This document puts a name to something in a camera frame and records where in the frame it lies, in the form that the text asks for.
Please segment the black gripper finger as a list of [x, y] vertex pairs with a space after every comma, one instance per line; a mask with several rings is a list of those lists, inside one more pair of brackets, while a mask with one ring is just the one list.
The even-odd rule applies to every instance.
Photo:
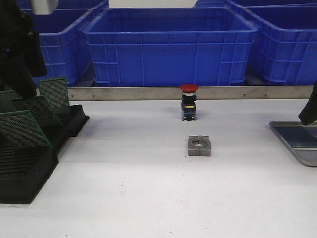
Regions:
[[317, 82], [313, 84], [313, 90], [309, 100], [298, 115], [300, 122], [307, 126], [317, 120]]

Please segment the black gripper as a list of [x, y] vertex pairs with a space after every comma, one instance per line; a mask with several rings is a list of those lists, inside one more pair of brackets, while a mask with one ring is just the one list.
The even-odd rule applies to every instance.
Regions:
[[22, 11], [15, 0], [0, 2], [0, 76], [22, 98], [37, 95], [33, 77], [47, 69], [42, 57], [39, 32], [32, 16]]

